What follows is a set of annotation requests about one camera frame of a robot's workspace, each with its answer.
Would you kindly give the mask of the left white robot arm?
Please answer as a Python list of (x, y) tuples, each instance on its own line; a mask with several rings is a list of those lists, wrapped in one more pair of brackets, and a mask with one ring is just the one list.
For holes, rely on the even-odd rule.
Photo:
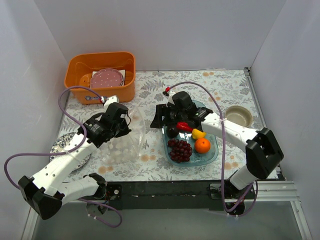
[(108, 104), (104, 112), (92, 116), (80, 126), (69, 145), (48, 165), (33, 176), (23, 176), (18, 181), (24, 200), (43, 220), (53, 217), (71, 201), (86, 196), (101, 200), (106, 196), (107, 182), (97, 173), (73, 182), (64, 180), (79, 162), (102, 144), (131, 132), (126, 121), (128, 111), (118, 102)]

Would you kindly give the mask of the clear zip top bag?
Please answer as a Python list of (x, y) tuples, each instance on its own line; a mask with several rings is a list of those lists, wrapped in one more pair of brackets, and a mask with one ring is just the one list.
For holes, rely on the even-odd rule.
[(113, 138), (100, 147), (100, 156), (108, 164), (122, 164), (137, 159), (146, 136), (145, 120), (140, 109), (135, 106), (125, 118), (130, 121), (131, 132), (119, 138)]

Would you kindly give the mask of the dark red grape bunch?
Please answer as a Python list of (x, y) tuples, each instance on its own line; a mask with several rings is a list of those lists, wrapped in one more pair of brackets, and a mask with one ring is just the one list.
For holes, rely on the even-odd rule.
[(169, 147), (169, 158), (176, 163), (185, 163), (190, 161), (193, 149), (185, 140), (170, 139), (167, 142)]

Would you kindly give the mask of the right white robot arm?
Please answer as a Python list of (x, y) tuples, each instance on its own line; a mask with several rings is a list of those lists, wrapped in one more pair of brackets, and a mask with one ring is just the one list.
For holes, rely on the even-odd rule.
[(284, 154), (274, 133), (268, 129), (247, 128), (229, 120), (222, 120), (206, 107), (198, 107), (189, 94), (180, 91), (169, 96), (168, 102), (158, 104), (151, 128), (171, 127), (186, 122), (192, 128), (222, 138), (241, 149), (246, 164), (221, 185), (227, 197), (237, 199), (247, 186), (256, 180), (265, 180), (283, 160)]

